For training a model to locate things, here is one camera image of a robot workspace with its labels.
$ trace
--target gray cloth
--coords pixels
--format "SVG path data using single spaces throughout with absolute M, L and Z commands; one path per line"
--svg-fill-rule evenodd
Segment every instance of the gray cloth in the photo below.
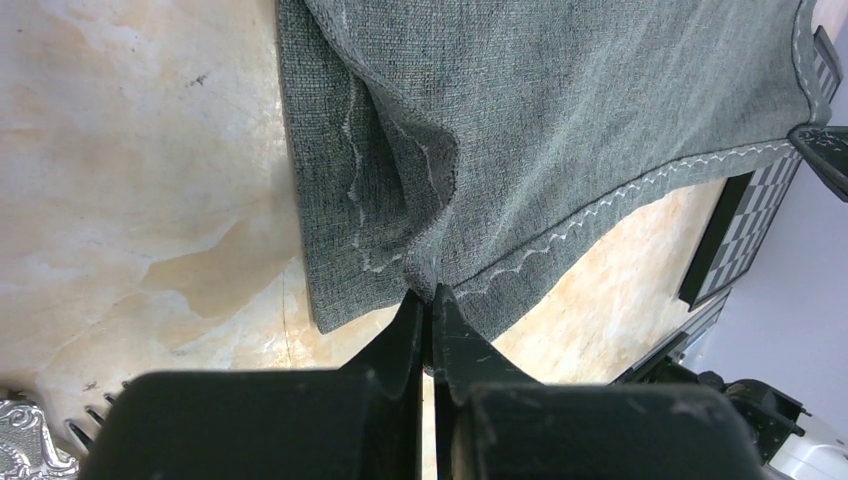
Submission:
M 813 4 L 280 0 L 319 329 L 443 282 L 494 338 L 639 206 L 777 160 L 830 115 Z

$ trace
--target beige marble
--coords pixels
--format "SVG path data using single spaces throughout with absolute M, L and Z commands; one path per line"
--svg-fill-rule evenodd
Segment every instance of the beige marble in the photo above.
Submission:
M 819 3 L 837 31 L 848 2 Z M 336 366 L 391 319 L 311 322 L 273 0 L 0 8 L 0 385 L 57 432 L 143 372 Z M 719 190 L 629 216 L 495 345 L 544 381 L 615 376 L 686 319 Z

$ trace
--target white object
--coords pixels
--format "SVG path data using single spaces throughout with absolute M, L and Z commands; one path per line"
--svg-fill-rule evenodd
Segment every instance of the white object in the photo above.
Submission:
M 772 478 L 848 480 L 848 437 L 807 413 L 801 413 L 797 425 L 804 436 L 789 435 L 766 465 Z

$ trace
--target white wall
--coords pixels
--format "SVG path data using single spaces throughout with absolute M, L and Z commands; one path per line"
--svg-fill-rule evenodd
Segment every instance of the white wall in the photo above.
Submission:
M 848 34 L 834 43 L 848 67 Z M 846 85 L 832 125 L 848 125 Z M 806 163 L 695 368 L 769 383 L 848 434 L 848 204 Z

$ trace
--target checkerboard pattern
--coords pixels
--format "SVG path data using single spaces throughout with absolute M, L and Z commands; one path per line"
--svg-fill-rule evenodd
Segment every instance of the checkerboard pattern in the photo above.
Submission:
M 831 100 L 842 81 L 839 58 L 821 27 L 814 43 L 819 84 Z M 801 155 L 793 151 L 771 166 L 728 179 L 684 278 L 682 300 L 695 308 L 748 271 L 800 164 Z
M 793 151 L 751 175 L 699 297 L 711 295 L 748 271 L 800 164 L 801 155 Z

